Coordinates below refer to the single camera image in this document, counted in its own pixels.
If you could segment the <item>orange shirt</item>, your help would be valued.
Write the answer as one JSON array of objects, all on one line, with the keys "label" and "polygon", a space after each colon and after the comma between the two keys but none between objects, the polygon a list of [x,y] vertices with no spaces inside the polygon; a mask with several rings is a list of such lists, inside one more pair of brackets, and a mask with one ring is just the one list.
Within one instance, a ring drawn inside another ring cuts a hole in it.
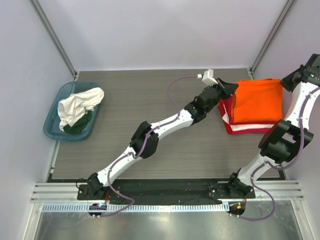
[{"label": "orange shirt", "polygon": [[276,122],[283,117],[280,79],[240,80],[237,84],[231,105],[234,123]]}]

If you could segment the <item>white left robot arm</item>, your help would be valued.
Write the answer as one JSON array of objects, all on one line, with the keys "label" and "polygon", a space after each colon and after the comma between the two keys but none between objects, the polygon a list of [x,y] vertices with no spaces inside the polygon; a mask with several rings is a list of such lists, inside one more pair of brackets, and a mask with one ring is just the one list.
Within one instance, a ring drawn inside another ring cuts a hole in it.
[{"label": "white left robot arm", "polygon": [[232,97],[239,87],[237,83],[227,83],[220,78],[210,78],[203,82],[207,86],[202,92],[183,109],[176,106],[175,115],[154,123],[142,122],[125,151],[107,167],[88,177],[87,194],[95,200],[102,199],[106,195],[106,188],[111,188],[119,175],[134,163],[147,159],[156,152],[160,140],[204,120],[221,100]]}]

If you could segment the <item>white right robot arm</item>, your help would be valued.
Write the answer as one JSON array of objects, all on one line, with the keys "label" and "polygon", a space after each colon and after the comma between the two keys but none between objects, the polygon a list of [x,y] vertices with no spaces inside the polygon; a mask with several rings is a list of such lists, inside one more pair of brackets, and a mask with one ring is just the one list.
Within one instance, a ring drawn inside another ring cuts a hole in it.
[{"label": "white right robot arm", "polygon": [[269,169],[283,171],[290,168],[314,137],[309,131],[309,120],[320,95],[319,54],[312,54],[306,64],[300,65],[280,82],[292,93],[289,110],[285,118],[262,137],[256,157],[229,177],[225,191],[231,198],[245,198],[253,191],[255,181]]}]

